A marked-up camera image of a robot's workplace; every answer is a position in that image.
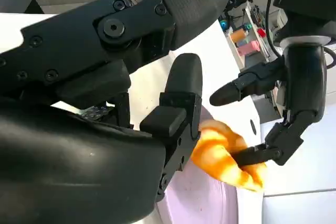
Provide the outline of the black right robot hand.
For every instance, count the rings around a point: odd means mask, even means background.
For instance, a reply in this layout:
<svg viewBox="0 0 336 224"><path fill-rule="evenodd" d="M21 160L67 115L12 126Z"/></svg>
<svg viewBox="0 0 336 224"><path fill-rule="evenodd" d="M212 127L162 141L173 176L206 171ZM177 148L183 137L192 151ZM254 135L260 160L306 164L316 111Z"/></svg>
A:
<svg viewBox="0 0 336 224"><path fill-rule="evenodd" d="M178 56L130 124L130 75L188 43L228 0L96 0L21 30L1 54L1 223L131 223L197 141L203 73Z"/></svg>

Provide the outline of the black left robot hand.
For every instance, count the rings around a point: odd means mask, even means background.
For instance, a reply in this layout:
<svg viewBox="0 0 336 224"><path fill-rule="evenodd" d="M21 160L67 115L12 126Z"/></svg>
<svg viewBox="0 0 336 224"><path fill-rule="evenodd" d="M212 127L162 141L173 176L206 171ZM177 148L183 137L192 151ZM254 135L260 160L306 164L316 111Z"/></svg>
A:
<svg viewBox="0 0 336 224"><path fill-rule="evenodd" d="M271 91L277 81L285 92L284 121L276 123L265 142L242 151L235 151L238 166L273 160L282 166L303 143L301 135L324 114L327 66L324 48L317 44L288 46L283 55L268 63L259 63L238 75L238 78L215 91L209 101L213 106L227 105L243 98Z"/></svg>

